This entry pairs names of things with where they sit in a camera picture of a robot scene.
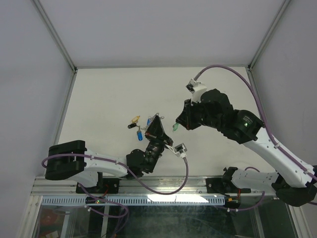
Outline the green key tag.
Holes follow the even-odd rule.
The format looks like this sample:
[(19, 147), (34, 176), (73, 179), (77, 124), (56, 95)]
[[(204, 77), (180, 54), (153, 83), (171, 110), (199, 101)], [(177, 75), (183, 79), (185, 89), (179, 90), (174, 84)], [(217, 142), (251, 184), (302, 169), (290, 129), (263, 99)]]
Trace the green key tag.
[(172, 131), (175, 132), (179, 127), (179, 123), (175, 123), (173, 126), (172, 126)]

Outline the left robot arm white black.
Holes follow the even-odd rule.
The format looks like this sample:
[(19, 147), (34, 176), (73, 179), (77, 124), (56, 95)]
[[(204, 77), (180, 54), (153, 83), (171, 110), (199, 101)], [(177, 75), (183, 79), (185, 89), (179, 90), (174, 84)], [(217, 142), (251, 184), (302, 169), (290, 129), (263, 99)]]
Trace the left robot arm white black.
[(142, 151), (134, 149), (125, 157), (103, 156), (86, 148), (83, 140), (74, 140), (49, 148), (46, 167), (47, 180), (73, 180), (92, 192), (103, 189), (104, 173), (116, 178), (142, 177), (152, 173), (165, 148), (173, 140), (165, 133), (159, 114), (148, 120), (144, 136), (149, 143)]

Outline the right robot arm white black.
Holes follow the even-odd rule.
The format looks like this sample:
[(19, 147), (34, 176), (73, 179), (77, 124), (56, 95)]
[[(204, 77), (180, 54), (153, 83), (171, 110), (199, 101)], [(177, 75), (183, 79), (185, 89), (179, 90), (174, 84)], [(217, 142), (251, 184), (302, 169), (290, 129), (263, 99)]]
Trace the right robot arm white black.
[(176, 122), (187, 130), (200, 126), (216, 129), (226, 138), (251, 149), (273, 168), (274, 172), (245, 171), (237, 167), (225, 169), (221, 185), (227, 192), (235, 189), (254, 189), (273, 192), (284, 203), (300, 207), (315, 199), (317, 168), (298, 157), (294, 162), (281, 152), (269, 137), (265, 124), (247, 110), (235, 110), (228, 96), (217, 89), (194, 89), (192, 98), (184, 102), (184, 109)]

